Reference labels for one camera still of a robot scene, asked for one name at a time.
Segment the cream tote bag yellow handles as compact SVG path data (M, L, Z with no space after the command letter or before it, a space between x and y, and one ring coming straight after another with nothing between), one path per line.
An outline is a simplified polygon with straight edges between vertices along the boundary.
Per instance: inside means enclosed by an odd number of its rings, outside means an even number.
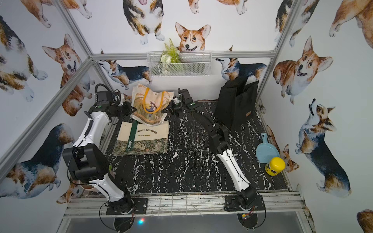
M150 88L138 83L133 88L132 104L136 111L131 118L147 126L157 126L164 122L167 113L162 113L173 100L174 92L154 92Z

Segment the cream tote bag green handles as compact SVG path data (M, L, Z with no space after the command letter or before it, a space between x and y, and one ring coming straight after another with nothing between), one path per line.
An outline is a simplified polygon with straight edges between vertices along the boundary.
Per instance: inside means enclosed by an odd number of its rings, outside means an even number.
M147 126L122 122L112 154L115 156L163 154L168 151L169 122Z

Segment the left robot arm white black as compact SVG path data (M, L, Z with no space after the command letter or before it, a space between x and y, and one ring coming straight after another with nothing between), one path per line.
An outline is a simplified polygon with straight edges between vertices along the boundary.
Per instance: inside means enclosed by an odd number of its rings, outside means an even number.
M95 98L94 105L85 112L87 123L78 141L62 153L67 164L68 179L93 186L107 198L108 204L132 206L129 192L121 190L110 179L108 160L99 145L112 119L125 118L133 114L136 108L126 102L118 90L111 91L104 84L95 86Z

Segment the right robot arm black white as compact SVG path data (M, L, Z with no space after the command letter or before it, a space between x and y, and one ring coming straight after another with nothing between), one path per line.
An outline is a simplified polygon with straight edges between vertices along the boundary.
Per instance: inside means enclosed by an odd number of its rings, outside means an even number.
M255 209L254 202L260 198L257 190L254 189L249 180L245 177L234 158L229 143L228 129L215 123L206 115L199 105L189 94L187 89L178 89L178 96L174 97L169 105L161 111L178 117L180 113L188 113L199 122L208 134L209 148L219 157L228 171L237 193L232 202L224 206L224 211L252 211Z

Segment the black canvas tote bag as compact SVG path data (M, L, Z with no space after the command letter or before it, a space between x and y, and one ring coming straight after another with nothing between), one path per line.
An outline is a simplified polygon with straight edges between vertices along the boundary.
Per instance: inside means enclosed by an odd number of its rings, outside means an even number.
M245 124L254 110L259 81L247 80L239 76L220 89L214 117L231 131Z

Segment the artificial fern and white flower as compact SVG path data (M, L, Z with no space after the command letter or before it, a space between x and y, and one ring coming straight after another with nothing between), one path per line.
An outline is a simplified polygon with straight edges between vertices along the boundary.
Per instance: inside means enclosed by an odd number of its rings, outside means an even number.
M169 40L169 44L165 43L165 50L160 58L162 74L171 75L182 71L179 52L171 39Z

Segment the light blue dustpan scoop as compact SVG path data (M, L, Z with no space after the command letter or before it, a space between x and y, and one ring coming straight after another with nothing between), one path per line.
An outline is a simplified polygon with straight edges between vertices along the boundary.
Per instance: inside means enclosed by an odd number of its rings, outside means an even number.
M268 142L268 135L261 133L262 143L260 143L255 151L256 158L259 163L267 164L273 158L280 157L277 148Z

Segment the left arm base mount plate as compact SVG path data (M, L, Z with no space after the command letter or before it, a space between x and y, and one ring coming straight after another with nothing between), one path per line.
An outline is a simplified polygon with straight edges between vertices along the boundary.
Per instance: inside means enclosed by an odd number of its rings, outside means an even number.
M131 215L131 214L146 214L148 206L147 198L135 198L130 201L121 199L116 202L109 202L106 214L107 215Z

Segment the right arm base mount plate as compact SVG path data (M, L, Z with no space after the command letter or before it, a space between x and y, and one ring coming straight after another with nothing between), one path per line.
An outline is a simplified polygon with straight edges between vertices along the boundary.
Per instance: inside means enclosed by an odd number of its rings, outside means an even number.
M266 207L260 195L256 195L253 199L249 200L238 195L233 195L224 197L223 209L226 212L250 212L252 209L255 211L264 211Z

